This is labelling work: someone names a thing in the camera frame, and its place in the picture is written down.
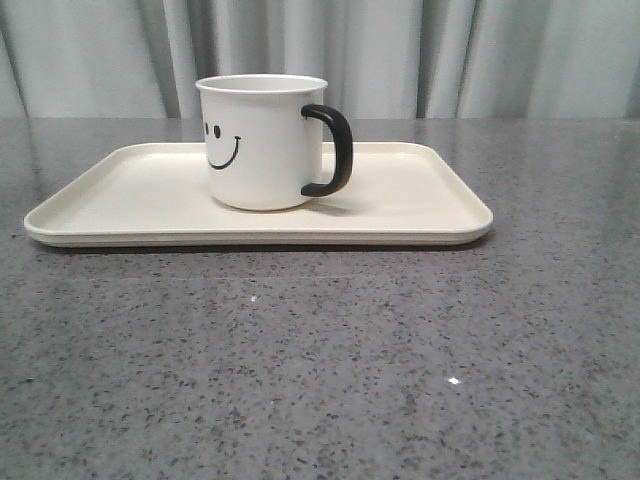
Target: white mug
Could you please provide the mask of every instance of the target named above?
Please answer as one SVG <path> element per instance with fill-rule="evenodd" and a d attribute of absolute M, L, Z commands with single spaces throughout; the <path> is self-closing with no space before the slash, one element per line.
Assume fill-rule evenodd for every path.
<path fill-rule="evenodd" d="M 246 210 L 279 210 L 334 193 L 349 181 L 351 129 L 340 112 L 322 105 L 325 80 L 229 75 L 198 80 L 196 87 L 211 193 L 220 202 Z M 317 183 L 322 122 L 336 147 L 328 184 Z"/>

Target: tray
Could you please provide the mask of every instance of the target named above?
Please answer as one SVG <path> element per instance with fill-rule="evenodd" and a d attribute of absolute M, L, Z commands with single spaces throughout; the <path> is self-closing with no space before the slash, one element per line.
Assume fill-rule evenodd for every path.
<path fill-rule="evenodd" d="M 323 174 L 333 168 L 323 145 Z M 354 167 L 336 194 L 280 212 L 217 203 L 203 143 L 116 150 L 29 212 L 35 240 L 57 247 L 374 244 L 452 245 L 489 230 L 493 214 L 432 149 L 354 143 Z"/>

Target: mug handle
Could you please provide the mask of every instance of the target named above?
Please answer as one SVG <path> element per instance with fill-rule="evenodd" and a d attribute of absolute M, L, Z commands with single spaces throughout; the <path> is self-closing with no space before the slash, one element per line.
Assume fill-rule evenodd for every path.
<path fill-rule="evenodd" d="M 327 184 L 310 183 L 302 187 L 301 194 L 306 197 L 324 197 L 344 187 L 351 177 L 353 167 L 353 137 L 351 128 L 344 116 L 326 105 L 305 105 L 300 111 L 303 117 L 313 117 L 327 124 L 336 147 L 336 169 L 333 178 Z"/>

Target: curtain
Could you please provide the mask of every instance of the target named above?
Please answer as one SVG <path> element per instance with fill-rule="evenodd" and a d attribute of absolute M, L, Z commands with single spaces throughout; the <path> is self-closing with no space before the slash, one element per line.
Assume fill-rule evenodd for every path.
<path fill-rule="evenodd" d="M 0 0 L 0 116 L 190 118 L 319 76 L 351 118 L 635 117 L 638 0 Z"/>

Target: gray speckled surface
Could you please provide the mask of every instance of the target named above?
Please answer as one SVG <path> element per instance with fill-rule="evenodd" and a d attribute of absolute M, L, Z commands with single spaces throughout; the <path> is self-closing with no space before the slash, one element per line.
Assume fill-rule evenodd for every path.
<path fill-rule="evenodd" d="M 31 208 L 200 122 L 0 120 L 0 477 L 640 478 L 640 122 L 353 126 L 435 148 L 493 231 L 51 249 Z"/>

